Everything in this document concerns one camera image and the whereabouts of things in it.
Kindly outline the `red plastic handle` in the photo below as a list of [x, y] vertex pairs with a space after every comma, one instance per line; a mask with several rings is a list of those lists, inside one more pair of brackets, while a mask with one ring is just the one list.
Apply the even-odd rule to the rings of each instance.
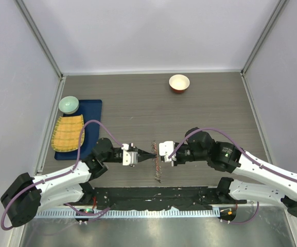
[[[156, 155], [158, 155], [159, 152], [158, 152], [157, 144], [155, 144], [154, 148], [155, 148]], [[160, 164], [159, 164], [159, 158], [157, 158], [157, 157], [155, 158], [155, 166], [156, 166], [155, 177], [156, 177], [157, 180], [159, 180], [159, 177], [161, 176], [161, 167], [160, 167]]]

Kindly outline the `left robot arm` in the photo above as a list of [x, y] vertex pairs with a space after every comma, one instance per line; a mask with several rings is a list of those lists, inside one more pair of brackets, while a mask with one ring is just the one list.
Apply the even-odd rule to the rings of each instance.
[[133, 143], [115, 148], [108, 138], [101, 138], [86, 158], [72, 166], [35, 177], [22, 173], [1, 196], [5, 209], [1, 228], [8, 231], [20, 227], [37, 213], [62, 204], [88, 205], [94, 194], [89, 182], [107, 171], [106, 163], [134, 166], [155, 157], [156, 154], [141, 150]]

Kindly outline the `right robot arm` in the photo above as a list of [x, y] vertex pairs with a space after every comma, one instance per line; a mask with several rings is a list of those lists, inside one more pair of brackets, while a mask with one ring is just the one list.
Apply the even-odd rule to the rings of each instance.
[[221, 203], [249, 200], [279, 206], [297, 217], [297, 173], [265, 162], [241, 148], [225, 132], [216, 128], [192, 128], [179, 142], [159, 143], [159, 156], [172, 166], [206, 161], [220, 172], [251, 178], [245, 183], [221, 178], [216, 197]]

